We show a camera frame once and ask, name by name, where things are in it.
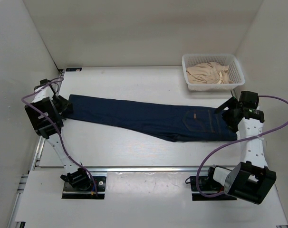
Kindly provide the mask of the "dark blue denim trousers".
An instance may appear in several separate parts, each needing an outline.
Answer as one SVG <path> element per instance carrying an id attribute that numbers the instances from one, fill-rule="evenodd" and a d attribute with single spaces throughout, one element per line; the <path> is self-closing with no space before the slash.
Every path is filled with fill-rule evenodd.
<path id="1" fill-rule="evenodd" d="M 70 95 L 64 118 L 121 127 L 170 142 L 234 141 L 221 114 L 204 106 L 153 104 Z"/>

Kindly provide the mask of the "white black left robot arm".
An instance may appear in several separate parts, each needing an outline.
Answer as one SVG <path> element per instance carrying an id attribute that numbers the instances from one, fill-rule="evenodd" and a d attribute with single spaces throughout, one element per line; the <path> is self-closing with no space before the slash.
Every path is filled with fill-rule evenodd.
<path id="1" fill-rule="evenodd" d="M 32 102 L 28 103 L 25 97 L 22 98 L 22 102 L 34 131 L 51 145 L 60 159 L 65 169 L 61 179 L 74 189 L 88 190 L 93 185 L 92 178 L 82 163 L 67 152 L 61 134 L 64 126 L 62 113 L 72 111 L 72 104 L 57 95 L 53 84 L 47 79 L 40 81 L 40 85 L 34 88 L 34 94 L 26 96 L 34 96 Z"/>

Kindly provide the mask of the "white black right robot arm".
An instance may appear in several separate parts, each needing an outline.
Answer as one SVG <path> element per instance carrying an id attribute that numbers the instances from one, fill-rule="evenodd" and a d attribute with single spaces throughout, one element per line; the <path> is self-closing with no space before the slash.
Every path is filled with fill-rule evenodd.
<path id="1" fill-rule="evenodd" d="M 233 169 L 213 165 L 205 178 L 211 190 L 223 187 L 224 194 L 254 204 L 260 204 L 277 178 L 269 170 L 264 157 L 263 142 L 260 137 L 264 124 L 264 113 L 258 110 L 257 93 L 243 91 L 239 99 L 230 98 L 216 109 L 223 112 L 222 118 L 233 132 L 240 134 L 241 156 L 239 164 Z"/>

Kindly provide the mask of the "white plastic perforated basket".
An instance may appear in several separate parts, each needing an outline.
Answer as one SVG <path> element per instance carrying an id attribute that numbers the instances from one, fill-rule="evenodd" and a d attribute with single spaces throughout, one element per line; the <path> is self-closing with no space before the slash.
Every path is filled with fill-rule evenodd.
<path id="1" fill-rule="evenodd" d="M 182 70 L 190 91 L 230 91 L 245 83 L 232 54 L 185 54 Z"/>

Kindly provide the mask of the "beige folded cloth in basket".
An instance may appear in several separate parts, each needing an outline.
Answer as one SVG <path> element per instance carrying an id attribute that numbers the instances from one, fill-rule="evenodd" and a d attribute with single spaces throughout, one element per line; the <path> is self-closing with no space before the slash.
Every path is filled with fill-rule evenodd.
<path id="1" fill-rule="evenodd" d="M 229 66 L 222 66 L 216 62 L 188 67 L 186 73 L 191 84 L 233 84 L 229 78 Z"/>

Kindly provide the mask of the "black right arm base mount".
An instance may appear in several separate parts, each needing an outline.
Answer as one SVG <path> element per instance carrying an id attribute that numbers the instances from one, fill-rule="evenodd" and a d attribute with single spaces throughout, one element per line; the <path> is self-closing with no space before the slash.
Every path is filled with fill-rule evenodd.
<path id="1" fill-rule="evenodd" d="M 192 191 L 192 201 L 234 201 L 237 200 L 235 197 L 228 195 L 220 195 L 214 198 L 207 198 L 202 196 L 196 187 L 195 176 L 190 176 L 185 180 L 185 184 L 190 185 Z M 223 186 L 214 181 L 209 180 L 207 176 L 199 177 L 199 187 L 204 194 L 212 195 L 219 192 L 223 192 Z"/>

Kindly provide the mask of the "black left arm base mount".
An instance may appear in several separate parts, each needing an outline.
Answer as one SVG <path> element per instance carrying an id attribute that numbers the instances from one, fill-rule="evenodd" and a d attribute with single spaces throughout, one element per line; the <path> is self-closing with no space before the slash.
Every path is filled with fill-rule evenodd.
<path id="1" fill-rule="evenodd" d="M 60 178 L 64 181 L 62 198 L 74 200 L 103 200 L 106 190 L 106 175 L 93 176 L 95 185 L 90 177 L 84 174 L 76 176 L 61 175 Z"/>

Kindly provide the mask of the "aluminium table edge rail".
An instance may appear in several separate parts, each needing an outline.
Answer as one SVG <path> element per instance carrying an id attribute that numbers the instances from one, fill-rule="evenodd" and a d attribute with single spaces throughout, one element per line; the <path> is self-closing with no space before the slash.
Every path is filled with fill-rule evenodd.
<path id="1" fill-rule="evenodd" d="M 137 167 L 89 167 L 92 174 L 106 174 L 108 172 L 194 172 L 198 166 L 137 166 Z"/>

